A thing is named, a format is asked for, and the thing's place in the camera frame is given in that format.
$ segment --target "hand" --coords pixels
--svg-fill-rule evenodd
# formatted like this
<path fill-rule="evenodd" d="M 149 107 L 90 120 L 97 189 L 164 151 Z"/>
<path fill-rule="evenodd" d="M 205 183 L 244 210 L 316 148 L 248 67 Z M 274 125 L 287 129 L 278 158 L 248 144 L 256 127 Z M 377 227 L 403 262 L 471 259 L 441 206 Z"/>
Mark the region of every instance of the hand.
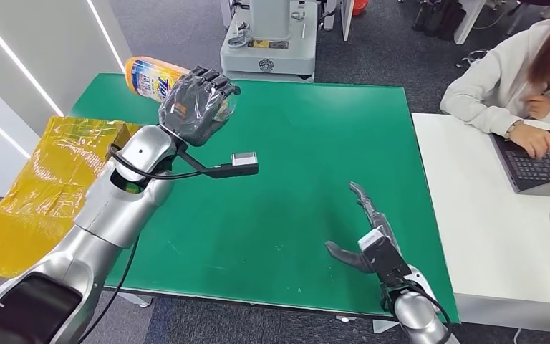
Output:
<path fill-rule="evenodd" d="M 524 101 L 528 103 L 528 114 L 532 118 L 542 120 L 550 112 L 550 97 L 546 95 L 531 95 Z"/>
<path fill-rule="evenodd" d="M 232 113 L 231 94 L 239 86 L 216 72 L 196 67 L 176 81 L 159 106 L 159 123 L 188 144 L 204 145 Z"/>
<path fill-rule="evenodd" d="M 533 159 L 540 159 L 550 153 L 550 133 L 547 130 L 519 123 L 509 133 L 509 140 L 526 150 Z"/>

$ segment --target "yellow plastic sheet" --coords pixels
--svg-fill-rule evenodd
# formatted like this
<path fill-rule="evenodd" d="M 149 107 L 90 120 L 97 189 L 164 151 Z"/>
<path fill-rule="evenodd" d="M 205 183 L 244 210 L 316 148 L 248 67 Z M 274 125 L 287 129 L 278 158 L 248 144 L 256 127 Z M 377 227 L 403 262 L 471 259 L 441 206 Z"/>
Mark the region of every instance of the yellow plastic sheet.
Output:
<path fill-rule="evenodd" d="M 31 158 L 0 202 L 0 277 L 41 259 L 70 230 L 85 191 L 107 160 L 140 126 L 53 117 Z"/>

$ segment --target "black cable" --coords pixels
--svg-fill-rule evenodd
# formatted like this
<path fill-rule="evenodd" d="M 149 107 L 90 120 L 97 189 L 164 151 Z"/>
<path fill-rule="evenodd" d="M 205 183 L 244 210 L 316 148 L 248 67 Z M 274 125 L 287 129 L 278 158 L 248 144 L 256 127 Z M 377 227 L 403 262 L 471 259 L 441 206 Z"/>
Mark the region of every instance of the black cable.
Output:
<path fill-rule="evenodd" d="M 123 270 L 123 275 L 121 276 L 121 280 L 119 281 L 119 284 L 117 285 L 117 288 L 115 289 L 115 292 L 113 292 L 112 297 L 106 304 L 106 307 L 100 315 L 96 318 L 96 321 L 90 326 L 90 328 L 85 331 L 83 336 L 81 336 L 81 339 L 79 339 L 79 344 L 83 343 L 83 340 L 87 339 L 87 336 L 90 335 L 90 333 L 96 328 L 98 323 L 101 321 L 102 317 L 106 314 L 106 311 L 108 308 L 112 305 L 112 303 L 115 301 L 115 297 L 117 297 L 117 293 L 121 290 L 121 287 L 123 286 L 123 282 L 125 281 L 125 278 L 127 277 L 127 273 L 130 271 L 130 267 L 132 266 L 132 262 L 134 260 L 134 256 L 136 255 L 136 249 L 138 248 L 138 241 L 140 240 L 140 237 L 136 238 L 136 242 L 134 243 L 134 246 L 132 247 L 132 252 L 130 253 L 130 258 L 127 259 L 127 265 L 125 265 L 125 270 Z"/>
<path fill-rule="evenodd" d="M 240 1 L 233 2 L 232 6 L 239 6 L 241 9 L 250 9 L 250 5 L 242 4 Z"/>
<path fill-rule="evenodd" d="M 486 25 L 484 27 L 472 27 L 471 29 L 474 29 L 474 30 L 490 29 L 491 27 L 495 26 L 505 16 L 505 14 L 508 15 L 509 12 L 511 12 L 511 11 L 508 11 L 508 12 L 502 11 L 502 12 L 503 13 L 492 24 Z"/>
<path fill-rule="evenodd" d="M 172 181 L 172 180 L 175 180 L 175 179 L 190 178 L 190 177 L 199 176 L 200 174 L 202 174 L 199 171 L 189 172 L 189 173 L 182 173 L 182 174 L 175 174 L 173 176 L 161 176 L 159 174 L 146 173 L 146 172 L 140 170 L 139 168 L 137 168 L 136 166 L 132 165 L 129 161 L 125 160 L 123 157 L 121 157 L 118 153 L 118 151 L 120 151 L 120 150 L 121 150 L 121 148 L 119 146 L 115 145 L 114 143 L 111 143 L 110 146 L 108 147 L 108 153 L 110 153 L 110 155 L 118 163 L 120 163 L 121 165 L 123 165 L 127 169 L 131 170 L 133 173 L 140 174 L 141 176 L 143 176 L 145 178 L 161 179 L 161 180 L 164 180 L 164 181 Z"/>
<path fill-rule="evenodd" d="M 318 22 L 318 23 L 321 23 L 321 22 L 324 21 L 324 19 L 326 19 L 328 16 L 333 16 L 335 13 L 336 13 L 336 9 L 334 9 L 334 10 L 332 10 L 332 11 L 330 11 L 330 12 L 324 14 L 324 15 L 322 15 L 322 16 L 317 20 L 317 22 Z"/>
<path fill-rule="evenodd" d="M 422 290 L 419 287 L 416 287 L 412 283 L 408 282 L 408 280 L 405 279 L 401 274 L 397 274 L 397 276 L 404 281 L 406 287 L 408 287 L 413 292 L 417 292 L 418 294 L 423 296 L 425 299 L 429 300 L 431 303 L 433 303 L 437 308 L 439 308 L 441 310 L 441 312 L 442 312 L 442 314 L 443 314 L 443 316 L 446 320 L 446 325 L 445 325 L 446 333 L 443 336 L 443 338 L 440 341 L 438 341 L 436 344 L 446 344 L 446 342 L 448 342 L 448 340 L 452 336 L 452 320 L 450 319 L 450 316 L 448 315 L 448 313 L 444 310 L 442 305 L 440 305 L 440 303 L 436 299 L 434 299 L 429 294 L 427 294 L 425 292 L 425 290 Z"/>

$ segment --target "green table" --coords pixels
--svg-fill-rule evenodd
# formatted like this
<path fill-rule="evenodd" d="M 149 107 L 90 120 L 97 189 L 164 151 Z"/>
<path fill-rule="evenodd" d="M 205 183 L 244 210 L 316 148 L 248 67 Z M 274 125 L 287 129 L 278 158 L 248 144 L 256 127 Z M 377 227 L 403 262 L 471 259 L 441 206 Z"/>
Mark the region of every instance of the green table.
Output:
<path fill-rule="evenodd" d="M 404 258 L 458 321 L 405 94 L 399 87 L 237 82 L 226 126 L 190 152 L 206 166 L 256 151 L 256 176 L 177 181 L 140 235 L 124 289 L 390 317 L 375 275 L 332 259 L 370 230 L 349 182 L 387 214 Z M 122 75 L 98 75 L 72 115 L 157 122 L 158 104 Z M 189 171 L 183 161 L 175 172 Z M 116 285 L 122 254 L 107 285 Z"/>

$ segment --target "watch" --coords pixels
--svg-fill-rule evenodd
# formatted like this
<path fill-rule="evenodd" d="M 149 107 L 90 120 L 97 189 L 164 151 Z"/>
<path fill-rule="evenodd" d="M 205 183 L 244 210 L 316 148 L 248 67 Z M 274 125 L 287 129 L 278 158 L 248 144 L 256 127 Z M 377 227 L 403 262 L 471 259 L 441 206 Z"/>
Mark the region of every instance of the watch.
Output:
<path fill-rule="evenodd" d="M 509 140 L 509 136 L 510 136 L 511 132 L 512 132 L 518 125 L 522 124 L 523 122 L 524 122 L 523 120 L 517 120 L 517 121 L 513 122 L 513 124 L 511 124 L 511 125 L 509 126 L 509 129 L 507 129 L 507 132 L 505 133 L 505 136 L 504 136 L 505 140 Z"/>

